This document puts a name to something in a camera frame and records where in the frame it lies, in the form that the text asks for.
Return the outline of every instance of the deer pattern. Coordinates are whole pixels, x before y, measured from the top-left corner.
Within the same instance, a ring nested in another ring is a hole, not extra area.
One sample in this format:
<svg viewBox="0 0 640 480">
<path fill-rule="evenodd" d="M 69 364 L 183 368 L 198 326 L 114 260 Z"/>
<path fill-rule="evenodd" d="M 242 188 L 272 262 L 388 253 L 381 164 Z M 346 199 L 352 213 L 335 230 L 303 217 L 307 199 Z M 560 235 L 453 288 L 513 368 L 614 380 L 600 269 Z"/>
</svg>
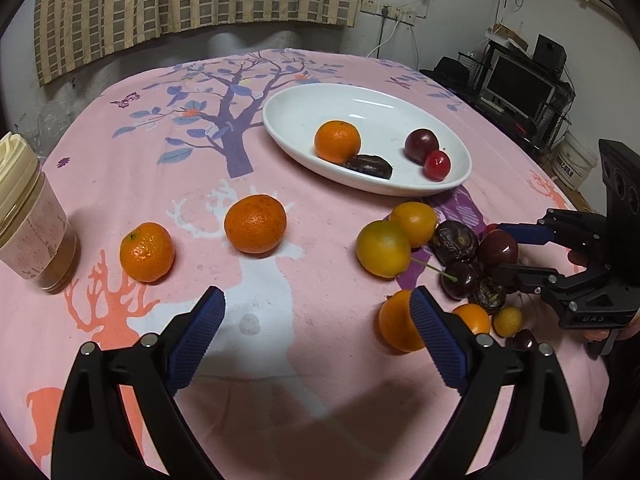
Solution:
<svg viewBox="0 0 640 480">
<path fill-rule="evenodd" d="M 104 250 L 100 251 L 100 261 L 95 264 L 89 274 L 91 284 L 87 285 L 86 298 L 90 311 L 90 319 L 84 322 L 74 304 L 74 291 L 79 280 L 73 280 L 65 289 L 64 297 L 69 314 L 76 322 L 78 329 L 91 333 L 91 340 L 100 345 L 102 350 L 132 346 L 140 334 L 127 325 L 127 319 L 146 316 L 160 300 L 145 303 L 146 285 L 140 285 L 122 272 L 120 287 L 109 289 L 109 267 Z M 97 315 L 98 302 L 103 298 L 107 306 L 107 314 Z M 122 400 L 133 435 L 142 452 L 142 414 L 138 408 L 132 388 L 122 388 Z M 62 399 L 60 388 L 42 388 L 27 395 L 27 407 L 31 406 L 31 418 L 36 427 L 36 442 L 30 445 L 31 455 L 38 466 L 44 456 L 51 453 L 56 414 Z"/>
<path fill-rule="evenodd" d="M 255 194 L 255 187 L 250 188 Z M 202 230 L 187 222 L 182 215 L 186 198 L 173 202 L 168 216 L 177 227 L 191 237 L 203 240 L 224 239 L 223 222 L 228 208 L 238 200 L 236 191 L 225 180 L 213 190 L 204 207 L 215 216 L 218 229 Z M 285 205 L 290 210 L 293 204 Z M 280 258 L 300 259 L 302 248 L 283 240 L 274 253 L 263 258 L 238 254 L 241 283 L 225 290 L 226 314 L 222 325 L 198 368 L 196 375 L 225 381 L 249 379 L 257 421 L 264 435 L 265 452 L 271 474 L 281 477 L 277 454 L 273 450 L 271 399 L 280 386 L 291 394 L 313 418 L 322 420 L 334 433 L 363 456 L 383 460 L 383 455 L 364 446 L 331 414 L 330 409 L 298 376 L 287 359 L 287 349 L 294 341 L 293 298 L 287 278 L 276 261 Z M 140 332 L 162 330 L 173 316 L 188 312 L 197 302 L 163 303 L 145 319 L 129 319 L 129 325 Z"/>
<path fill-rule="evenodd" d="M 535 171 L 531 171 L 531 178 L 533 182 L 527 180 L 527 183 L 533 191 L 550 198 L 558 209 L 568 209 L 564 196 L 558 192 L 556 186 L 548 178 L 540 176 Z"/>
</svg>

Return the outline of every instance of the pink tablecloth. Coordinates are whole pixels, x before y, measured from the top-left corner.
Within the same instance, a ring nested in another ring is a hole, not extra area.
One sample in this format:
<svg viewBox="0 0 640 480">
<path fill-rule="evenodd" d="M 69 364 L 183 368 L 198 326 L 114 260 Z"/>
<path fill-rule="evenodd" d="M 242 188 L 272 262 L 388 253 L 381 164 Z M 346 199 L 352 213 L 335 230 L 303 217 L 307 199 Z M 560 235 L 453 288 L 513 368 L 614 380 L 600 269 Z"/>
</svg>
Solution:
<svg viewBox="0 0 640 480">
<path fill-rule="evenodd" d="M 176 399 L 227 478 L 401 480 L 424 459 L 458 394 L 444 387 L 426 351 L 392 354 L 376 338 L 374 318 L 386 295 L 416 284 L 427 285 L 446 308 L 455 303 L 421 266 L 392 282 L 368 275 L 353 242 L 399 199 L 307 171 L 260 122 L 269 95 L 323 82 L 398 96 L 462 138 L 474 170 L 464 187 L 428 200 L 441 218 L 481 230 L 567 206 L 500 131 L 394 62 L 268 50 L 115 84 L 78 117 L 45 165 L 82 243 L 72 285 L 48 296 L 0 266 L 0 412 L 44 471 L 78 347 L 89 339 L 103 349 L 128 346 L 145 332 L 160 332 L 212 284 L 226 293 L 227 315 L 192 385 Z M 254 192 L 277 194 L 289 216 L 286 240 L 262 259 L 238 254 L 222 231 L 229 206 Z M 130 286 L 118 248 L 145 221 L 168 228 L 177 259 L 161 284 Z M 522 253 L 525 261 L 575 272 L 562 248 Z M 429 258 L 428 250 L 420 257 Z M 546 306 L 525 299 L 534 332 L 556 348 L 586 441 L 607 388 L 604 366 L 587 358 L 577 334 L 559 331 Z M 504 391 L 474 467 L 488 460 L 508 399 Z M 130 392 L 125 400 L 130 407 Z M 140 415 L 132 412 L 131 420 L 147 463 L 161 468 Z"/>
</svg>

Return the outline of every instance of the white oval plate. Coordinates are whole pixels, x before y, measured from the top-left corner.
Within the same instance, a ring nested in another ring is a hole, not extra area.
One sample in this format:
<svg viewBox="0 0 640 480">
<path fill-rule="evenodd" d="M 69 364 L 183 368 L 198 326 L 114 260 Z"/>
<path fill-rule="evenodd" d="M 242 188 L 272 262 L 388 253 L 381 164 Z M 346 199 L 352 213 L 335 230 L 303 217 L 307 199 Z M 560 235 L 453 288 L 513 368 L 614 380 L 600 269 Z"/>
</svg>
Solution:
<svg viewBox="0 0 640 480">
<path fill-rule="evenodd" d="M 359 86 L 316 83 L 287 88 L 264 104 L 262 120 L 270 136 L 287 155 L 311 171 L 363 191 L 391 196 L 427 196 L 462 184 L 471 174 L 471 156 L 460 138 L 431 114 L 402 99 Z M 356 126 L 360 153 L 378 155 L 394 168 L 385 180 L 332 164 L 316 155 L 314 137 L 327 121 Z M 449 155 L 451 171 L 433 182 L 422 167 L 404 156 L 404 140 L 418 128 L 436 134 Z"/>
</svg>

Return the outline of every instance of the red cherry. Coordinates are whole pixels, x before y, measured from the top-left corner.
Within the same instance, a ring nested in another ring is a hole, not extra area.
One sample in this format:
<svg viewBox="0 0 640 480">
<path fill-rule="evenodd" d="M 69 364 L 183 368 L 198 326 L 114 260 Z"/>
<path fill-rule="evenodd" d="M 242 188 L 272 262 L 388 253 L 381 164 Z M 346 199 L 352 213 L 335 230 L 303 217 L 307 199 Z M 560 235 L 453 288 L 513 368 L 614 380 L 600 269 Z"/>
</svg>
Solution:
<svg viewBox="0 0 640 480">
<path fill-rule="evenodd" d="M 435 150 L 424 159 L 424 176 L 436 182 L 443 181 L 451 171 L 449 155 L 442 150 Z"/>
</svg>

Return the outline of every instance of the white deer print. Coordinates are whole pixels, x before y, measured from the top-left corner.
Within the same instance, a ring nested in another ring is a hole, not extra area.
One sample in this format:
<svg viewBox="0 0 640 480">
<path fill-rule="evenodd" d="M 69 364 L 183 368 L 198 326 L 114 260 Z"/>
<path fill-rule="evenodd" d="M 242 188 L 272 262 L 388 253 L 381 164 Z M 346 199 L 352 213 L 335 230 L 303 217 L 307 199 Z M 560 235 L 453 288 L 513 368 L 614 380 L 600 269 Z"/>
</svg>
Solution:
<svg viewBox="0 0 640 480">
<path fill-rule="evenodd" d="M 256 193 L 255 188 L 251 188 L 251 193 Z M 184 220 L 182 206 L 185 198 L 174 201 L 174 209 L 167 211 L 167 214 L 193 238 L 223 238 L 226 212 L 238 200 L 238 195 L 222 180 L 220 189 L 213 190 L 208 197 L 214 200 L 207 202 L 205 208 L 218 220 L 216 231 L 201 230 Z M 385 457 L 364 446 L 333 418 L 322 400 L 300 380 L 287 359 L 287 349 L 294 340 L 293 298 L 289 282 L 280 272 L 276 260 L 299 259 L 303 255 L 302 248 L 286 238 L 273 253 L 263 258 L 238 253 L 242 281 L 224 291 L 225 319 L 196 371 L 197 376 L 251 381 L 258 423 L 265 436 L 273 478 L 282 477 L 270 433 L 274 386 L 286 389 L 306 407 L 312 417 L 321 419 L 362 455 L 374 460 L 384 460 Z M 196 302 L 197 299 L 183 303 L 161 303 L 144 319 L 129 318 L 129 324 L 138 333 L 149 330 L 160 332 L 173 316 L 190 311 Z"/>
</svg>

